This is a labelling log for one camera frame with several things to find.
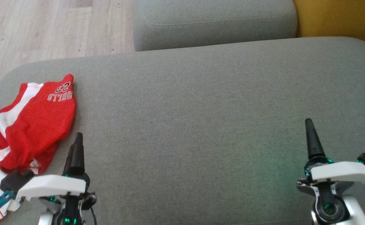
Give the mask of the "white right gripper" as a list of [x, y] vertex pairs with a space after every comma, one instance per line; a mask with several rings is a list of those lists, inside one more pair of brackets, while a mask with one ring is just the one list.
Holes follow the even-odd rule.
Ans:
[[333, 162], [326, 157], [310, 118], [305, 120], [308, 162], [297, 189], [317, 200], [333, 200], [355, 182], [365, 183], [365, 162]]

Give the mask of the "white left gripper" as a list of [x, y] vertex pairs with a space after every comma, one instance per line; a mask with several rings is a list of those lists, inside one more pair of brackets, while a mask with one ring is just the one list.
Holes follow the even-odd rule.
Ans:
[[33, 177], [16, 196], [16, 201], [41, 198], [58, 206], [48, 208], [54, 212], [62, 211], [65, 216], [81, 216], [81, 211], [89, 210], [97, 203], [98, 197], [89, 192], [90, 179], [85, 172], [83, 134], [78, 132], [74, 144], [70, 146], [63, 174]]

